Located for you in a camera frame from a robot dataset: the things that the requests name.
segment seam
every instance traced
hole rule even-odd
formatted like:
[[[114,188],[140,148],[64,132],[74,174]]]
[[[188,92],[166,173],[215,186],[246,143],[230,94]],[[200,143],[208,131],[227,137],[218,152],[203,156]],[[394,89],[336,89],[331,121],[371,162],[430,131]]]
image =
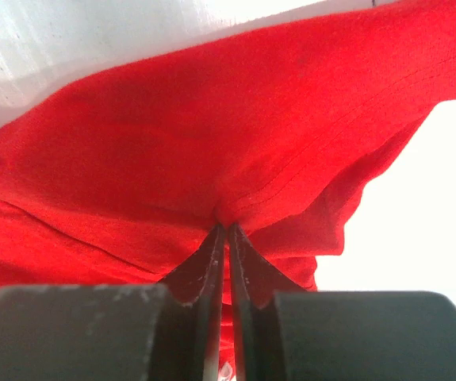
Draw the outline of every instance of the seam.
[[[425,79],[421,79],[420,81],[416,81],[416,82],[414,82],[414,83],[410,83],[405,89],[396,90],[396,91],[394,91],[393,93],[387,94],[386,97],[388,98],[389,95],[393,95],[393,94],[398,93],[399,91],[406,90],[406,89],[408,89],[409,87],[416,85],[417,83],[421,83],[421,82],[424,82],[424,81],[427,81],[427,80],[430,80],[430,79],[434,79],[434,78],[440,77],[440,76],[442,76],[442,75],[444,75],[444,74],[449,74],[449,73],[454,72],[454,71],[456,71],[456,68],[455,68],[454,70],[447,71],[446,73],[441,73],[441,74],[439,74],[439,75],[433,75],[433,76],[427,77],[427,78],[425,78]],[[359,115],[358,117],[356,117],[353,121],[351,121],[348,125],[346,125],[342,130],[340,130],[332,139],[330,139],[330,140],[326,143],[326,145],[324,145],[324,146],[322,147],[320,153],[321,153],[321,152],[322,152],[322,151],[323,151],[323,150],[324,150],[324,149],[325,149],[333,140],[335,140],[335,139],[344,131],[345,128],[347,128],[348,126],[352,125],[352,124],[353,124],[355,121],[357,121],[359,118],[365,116],[366,113],[367,113],[368,111],[372,110],[373,108],[375,108],[376,106],[378,106],[378,105],[381,104],[381,103],[382,103],[382,100],[380,100],[380,101],[377,102],[377,103],[372,103],[372,106],[371,106],[371,107],[367,107],[367,108],[362,112],[361,115]],[[302,154],[303,152],[305,152],[309,147],[310,147],[310,145],[308,145],[308,147],[307,147],[305,150],[303,150],[303,151],[302,151],[300,154],[298,154],[298,155],[301,155],[301,154]],[[251,204],[249,204],[249,205],[241,206],[240,208],[235,209],[235,210],[233,211],[233,213],[237,213],[237,212],[239,212],[239,211],[241,211],[241,210],[245,210],[245,209],[250,208],[250,207],[252,207],[252,206],[256,206],[256,205],[262,204],[262,203],[264,203],[264,202],[270,201],[272,198],[274,198],[274,197],[276,197],[277,195],[279,195],[279,194],[280,194],[280,193],[289,185],[289,183],[291,183],[291,182],[292,182],[300,173],[303,172],[304,169],[306,169],[306,168],[310,165],[310,163],[311,163],[311,160],[310,160],[308,163],[306,163],[306,164],[305,164],[297,173],[295,173],[295,174],[291,177],[291,179],[289,179],[289,180],[282,186],[282,188],[281,188],[277,193],[273,194],[273,195],[270,196],[269,198],[266,198],[265,200],[262,200],[262,201],[260,201],[260,202],[253,202],[253,203],[251,203]],[[273,181],[274,181],[274,180],[275,180],[283,171],[284,171],[284,169],[283,169],[282,171],[280,171],[280,172],[279,172],[279,173],[270,181],[270,183],[272,183],[272,182],[273,182]]]
[[[394,83],[388,85],[388,86],[385,87],[383,90],[381,90],[381,91],[379,91],[378,93],[376,93],[375,95],[373,95],[371,98],[365,100],[364,102],[360,103],[358,106],[355,106],[355,107],[352,108],[351,110],[347,111],[343,116],[341,116],[341,117],[339,117],[337,120],[333,121],[333,122],[330,124],[330,126],[331,126],[331,127],[334,127],[335,125],[339,124],[344,118],[349,117],[349,116],[350,116],[353,112],[355,112],[356,110],[363,108],[367,103],[372,103],[373,100],[375,100],[376,98],[379,98],[379,97],[380,97],[382,94],[384,94],[388,89],[390,89],[390,88],[396,86],[398,83],[401,83],[401,82],[405,81],[407,78],[412,77],[412,76],[414,76],[414,75],[416,75],[416,74],[418,74],[418,73],[420,73],[420,72],[422,72],[422,71],[426,71],[426,70],[430,70],[430,69],[432,69],[432,68],[434,68],[434,67],[438,67],[438,66],[441,65],[441,64],[444,64],[444,63],[446,63],[446,62],[449,62],[449,61],[455,60],[455,59],[456,59],[456,56],[450,57],[450,58],[448,58],[448,59],[446,59],[446,60],[441,60],[441,61],[439,61],[439,62],[437,62],[437,63],[435,63],[435,64],[433,64],[433,65],[431,65],[431,66],[423,67],[423,68],[421,68],[421,69],[419,69],[419,70],[414,71],[414,72],[411,73],[411,74],[408,74],[408,75],[406,75],[406,76],[404,76],[404,77],[398,79],[396,82],[394,82]],[[331,140],[334,140],[340,133],[343,132],[344,129],[345,129],[345,127],[344,127],[341,131],[339,131],[339,132],[337,133],[337,135],[335,135]],[[310,147],[311,147],[319,138],[320,138],[320,136],[319,136],[319,137],[316,137],[316,139],[313,139],[313,140],[312,140],[310,143],[308,143],[308,144],[307,144],[307,145],[306,145],[298,154],[296,154],[295,156],[293,156],[293,157],[284,165],[284,167],[282,167],[282,169],[276,174],[276,176],[274,176],[271,180],[269,180],[265,185],[263,185],[262,187],[260,187],[258,190],[254,191],[254,192],[249,192],[249,193],[244,194],[243,196],[238,197],[236,200],[231,201],[228,205],[230,206],[230,205],[236,204],[237,202],[239,202],[240,200],[242,200],[242,199],[248,197],[248,196],[251,195],[251,194],[257,194],[257,193],[263,191],[263,190],[264,190],[265,188],[267,188],[267,187],[268,187],[268,186],[269,186],[269,185],[270,185],[270,184],[271,184],[271,183],[272,183],[272,182],[273,182],[273,181],[274,181],[274,180],[275,180],[283,171],[285,171],[286,168],[287,168],[295,159],[297,159],[299,156],[302,156],[305,152],[307,152],[307,151],[310,149]]]
[[[123,260],[123,259],[121,259],[120,257],[115,256],[114,254],[111,254],[110,252],[106,251],[105,249],[100,248],[100,247],[98,247],[98,246],[96,246],[96,245],[94,245],[94,244],[91,244],[91,243],[89,243],[89,242],[82,241],[82,240],[80,240],[80,239],[78,239],[78,238],[75,238],[75,237],[73,237],[73,236],[71,236],[71,235],[65,233],[65,232],[62,232],[62,231],[58,230],[56,227],[49,225],[47,222],[42,221],[42,220],[39,219],[38,217],[32,215],[31,213],[29,213],[28,211],[22,209],[22,208],[19,207],[19,206],[16,206],[16,205],[14,205],[14,204],[12,204],[12,203],[10,203],[10,202],[4,201],[4,200],[0,200],[0,202],[5,203],[6,205],[9,205],[9,206],[13,207],[13,208],[16,209],[16,210],[21,211],[23,214],[25,214],[25,215],[27,215],[28,217],[32,218],[34,221],[36,221],[37,223],[39,223],[40,225],[42,225],[42,226],[45,227],[46,229],[51,230],[51,231],[54,232],[54,233],[58,233],[60,236],[65,237],[65,238],[67,238],[67,239],[70,239],[70,240],[74,241],[74,242],[77,243],[77,244],[84,244],[85,246],[87,246],[87,247],[89,247],[89,248],[93,248],[94,250],[98,250],[99,252],[102,252],[103,254],[106,254],[109,258],[112,258],[113,260],[115,260],[115,261],[117,261],[117,262],[119,262],[119,263],[121,263],[121,264],[125,264],[125,265],[127,265],[127,266],[129,266],[129,267],[131,267],[131,268],[135,268],[135,269],[137,269],[137,270],[139,270],[139,271],[145,271],[145,272],[147,272],[147,273],[149,273],[149,274],[152,274],[152,275],[159,275],[158,273],[155,273],[155,272],[153,272],[153,271],[150,271],[150,270],[148,270],[148,269],[146,269],[146,268],[144,268],[144,267],[141,267],[141,266],[139,266],[139,265],[137,265],[137,264],[133,264],[133,263],[131,263],[131,262],[128,262],[127,260]],[[137,275],[134,275],[133,273],[131,273],[131,272],[129,272],[129,271],[124,271],[124,270],[122,270],[122,269],[117,269],[116,271],[117,271],[117,272],[122,272],[122,273],[127,274],[127,275],[130,275],[130,276],[132,276],[132,277],[136,277],[136,276],[137,276]]]

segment white wall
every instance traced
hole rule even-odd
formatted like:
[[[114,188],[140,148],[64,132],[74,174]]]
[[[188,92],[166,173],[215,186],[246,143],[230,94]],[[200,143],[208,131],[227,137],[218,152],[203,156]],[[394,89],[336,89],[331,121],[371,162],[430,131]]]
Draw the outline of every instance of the white wall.
[[[321,290],[438,291],[456,304],[456,101],[367,185],[345,233],[341,257],[318,257]]]

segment white background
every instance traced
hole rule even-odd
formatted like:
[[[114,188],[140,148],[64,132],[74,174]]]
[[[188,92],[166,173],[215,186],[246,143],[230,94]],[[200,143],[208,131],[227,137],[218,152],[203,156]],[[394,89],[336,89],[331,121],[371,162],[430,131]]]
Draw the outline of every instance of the white background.
[[[0,0],[0,127],[103,68],[372,6],[371,0],[308,6],[313,2]],[[293,10],[299,6],[306,7]],[[346,226],[345,253],[318,263],[321,290],[430,290],[456,304],[456,102],[436,107],[394,165],[366,187]]]

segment red t-shirt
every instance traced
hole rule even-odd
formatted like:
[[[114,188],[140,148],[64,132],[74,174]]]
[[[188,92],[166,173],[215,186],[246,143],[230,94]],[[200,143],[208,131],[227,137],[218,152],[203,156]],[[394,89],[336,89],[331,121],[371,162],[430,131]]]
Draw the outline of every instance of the red t-shirt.
[[[0,286],[152,283],[216,221],[238,221],[315,290],[315,256],[341,253],[364,185],[454,98],[456,0],[297,21],[81,79],[0,129]]]

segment red cloth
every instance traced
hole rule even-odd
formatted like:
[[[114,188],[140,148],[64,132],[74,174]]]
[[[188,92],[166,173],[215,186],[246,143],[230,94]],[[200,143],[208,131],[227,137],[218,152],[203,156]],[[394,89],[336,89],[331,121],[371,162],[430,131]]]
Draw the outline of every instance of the red cloth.
[[[0,286],[155,282],[218,220],[314,290],[315,256],[341,253],[366,182],[452,98],[456,0],[255,30],[81,79],[0,129]]]

